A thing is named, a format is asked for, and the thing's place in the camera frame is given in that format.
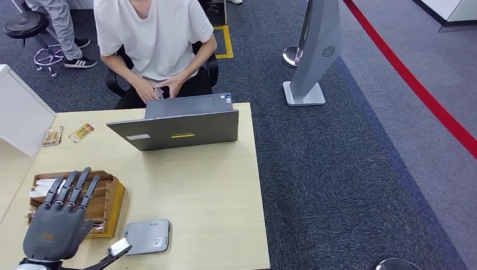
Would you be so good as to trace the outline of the person's right hand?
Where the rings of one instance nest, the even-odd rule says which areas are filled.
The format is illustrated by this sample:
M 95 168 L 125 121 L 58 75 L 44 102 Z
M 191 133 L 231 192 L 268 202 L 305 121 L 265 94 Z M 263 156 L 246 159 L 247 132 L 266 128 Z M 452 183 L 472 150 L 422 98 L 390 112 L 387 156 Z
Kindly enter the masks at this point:
M 137 94 L 144 103 L 147 103 L 150 100 L 159 99 L 155 91 L 157 83 L 149 81 L 143 77 L 138 77 L 132 80 L 131 85 L 135 88 Z

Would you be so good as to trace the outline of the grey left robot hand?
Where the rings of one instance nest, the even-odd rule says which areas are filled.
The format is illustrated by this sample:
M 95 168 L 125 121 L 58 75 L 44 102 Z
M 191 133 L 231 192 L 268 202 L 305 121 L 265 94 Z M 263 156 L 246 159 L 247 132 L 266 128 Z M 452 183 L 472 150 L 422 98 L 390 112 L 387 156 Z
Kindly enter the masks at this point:
M 94 176 L 82 197 L 83 186 L 91 172 L 73 171 L 58 177 L 36 209 L 23 241 L 23 252 L 29 260 L 56 262 L 72 258 L 92 229 L 86 220 L 90 199 L 100 180 Z

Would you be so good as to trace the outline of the person's left hand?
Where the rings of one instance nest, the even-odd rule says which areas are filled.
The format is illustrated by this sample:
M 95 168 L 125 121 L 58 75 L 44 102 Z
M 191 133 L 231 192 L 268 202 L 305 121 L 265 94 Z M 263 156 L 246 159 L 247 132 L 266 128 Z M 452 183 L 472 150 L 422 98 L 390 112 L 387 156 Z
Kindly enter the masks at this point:
M 175 98 L 186 80 L 186 75 L 178 74 L 158 83 L 156 86 L 158 88 L 169 88 L 169 98 Z

